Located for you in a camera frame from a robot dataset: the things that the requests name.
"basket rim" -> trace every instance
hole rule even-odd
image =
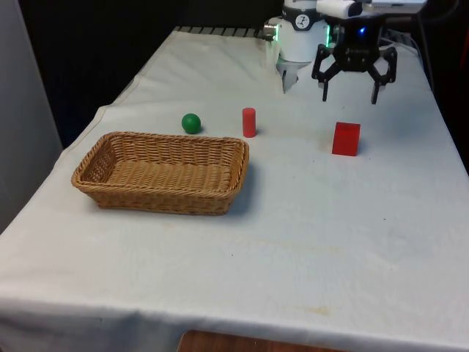
[[[101,182],[90,182],[90,181],[83,181],[81,179],[83,171],[88,167],[90,164],[93,156],[97,153],[97,151],[103,146],[105,142],[109,139],[114,138],[115,136],[135,136],[135,137],[149,137],[153,139],[159,138],[172,138],[172,139],[186,139],[195,142],[197,139],[202,140],[203,142],[213,142],[213,141],[224,141],[224,142],[235,142],[241,144],[243,146],[243,158],[240,166],[240,170],[238,172],[238,176],[236,179],[235,184],[228,188],[225,191],[207,191],[207,190],[193,190],[189,188],[155,188],[155,187],[148,187],[148,186],[124,186],[124,185],[111,185],[109,183],[101,183]],[[73,175],[72,175],[72,184],[80,191],[84,193],[93,193],[96,192],[106,192],[106,191],[126,191],[139,194],[159,194],[162,196],[171,195],[184,195],[184,196],[193,196],[193,197],[223,197],[228,198],[233,196],[234,194],[239,193],[241,186],[243,184],[243,180],[245,178],[245,174],[247,172],[249,160],[249,144],[243,141],[242,139],[233,138],[233,137],[205,137],[205,136],[181,136],[181,135],[168,135],[168,134],[157,134],[157,133],[142,133],[142,132],[123,132],[123,131],[116,131],[110,132],[103,136],[101,136],[93,148],[83,157],[80,164],[76,167]]]

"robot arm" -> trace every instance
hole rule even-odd
[[[327,100],[330,80],[341,71],[367,72],[374,80],[372,104],[375,104],[380,87],[396,80],[396,49],[379,47],[385,20],[416,14],[426,2],[285,0],[276,33],[281,46],[281,58],[284,62],[296,63],[314,60],[311,77],[323,84],[323,101]],[[323,32],[314,28],[320,21],[327,23],[327,40]],[[321,63],[329,56],[333,56],[335,62],[325,72],[321,72]],[[384,75],[379,74],[374,66],[379,58],[388,62],[388,70]]]

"white table cover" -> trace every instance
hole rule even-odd
[[[415,54],[370,104],[345,74],[327,103],[286,95],[261,41],[173,33],[101,108],[0,236],[3,352],[175,351],[204,329],[348,351],[469,351],[469,182]],[[111,131],[242,138],[244,189],[226,216],[101,210],[70,184]],[[360,154],[331,155],[337,121]]]

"wicker basket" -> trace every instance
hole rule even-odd
[[[240,139],[114,132],[86,154],[72,184],[101,208],[221,215],[248,160]]]

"green ball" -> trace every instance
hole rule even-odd
[[[182,128],[189,134],[200,132],[201,126],[200,119],[195,114],[187,114],[182,118]]]

